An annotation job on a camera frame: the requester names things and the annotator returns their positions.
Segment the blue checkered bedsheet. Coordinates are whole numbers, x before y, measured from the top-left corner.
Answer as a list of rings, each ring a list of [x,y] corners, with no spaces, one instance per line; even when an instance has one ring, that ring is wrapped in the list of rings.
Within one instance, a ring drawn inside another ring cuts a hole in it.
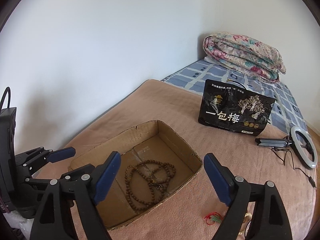
[[[247,90],[275,98],[276,101],[269,118],[270,124],[287,134],[292,126],[308,130],[295,98],[287,85],[282,82],[277,84],[263,83],[236,70],[209,63],[204,59],[186,66],[165,77],[162,81],[201,95],[207,79],[231,82],[237,86],[244,86]]]

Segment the brown cardboard box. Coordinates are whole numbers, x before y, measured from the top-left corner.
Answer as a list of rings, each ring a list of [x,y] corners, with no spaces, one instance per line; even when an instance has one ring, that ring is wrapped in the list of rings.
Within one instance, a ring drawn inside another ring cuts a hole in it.
[[[97,210],[108,230],[132,223],[169,199],[202,167],[196,152],[170,126],[152,120],[131,127],[76,157],[68,169],[98,166],[111,152],[121,165]]]

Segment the red strap wristwatch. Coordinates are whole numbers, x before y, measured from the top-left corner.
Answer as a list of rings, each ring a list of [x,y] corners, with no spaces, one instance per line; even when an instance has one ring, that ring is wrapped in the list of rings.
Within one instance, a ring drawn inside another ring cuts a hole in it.
[[[251,220],[252,220],[252,214],[250,212],[247,212],[244,216],[242,226],[241,226],[240,231],[238,233],[239,236],[246,237],[248,230],[249,230]]]

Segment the floral folded quilt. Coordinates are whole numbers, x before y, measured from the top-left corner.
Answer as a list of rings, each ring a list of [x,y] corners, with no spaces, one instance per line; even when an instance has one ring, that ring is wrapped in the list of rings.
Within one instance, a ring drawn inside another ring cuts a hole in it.
[[[286,74],[280,52],[254,38],[225,31],[204,38],[205,61],[236,70],[261,82],[279,83]]]

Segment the pink blanket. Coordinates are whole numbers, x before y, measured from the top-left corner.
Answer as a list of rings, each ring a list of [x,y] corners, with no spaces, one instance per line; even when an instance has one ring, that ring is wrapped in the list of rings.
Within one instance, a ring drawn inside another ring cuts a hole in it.
[[[234,175],[250,183],[274,182],[283,200],[293,239],[308,234],[316,201],[307,170],[288,154],[282,162],[269,148],[257,146],[250,135],[199,124],[201,96],[167,83],[148,80],[70,141],[80,156],[122,131],[150,120],[161,120],[179,134],[203,158],[213,153]],[[172,197],[131,224],[110,231],[113,239],[211,239],[216,225],[205,215],[223,213],[206,172],[201,170]]]

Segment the black snack bag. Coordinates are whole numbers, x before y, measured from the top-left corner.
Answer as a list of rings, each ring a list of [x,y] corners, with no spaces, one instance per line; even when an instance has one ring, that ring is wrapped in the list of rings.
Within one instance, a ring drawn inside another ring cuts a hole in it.
[[[266,127],[275,99],[239,86],[206,80],[198,122],[258,136]]]

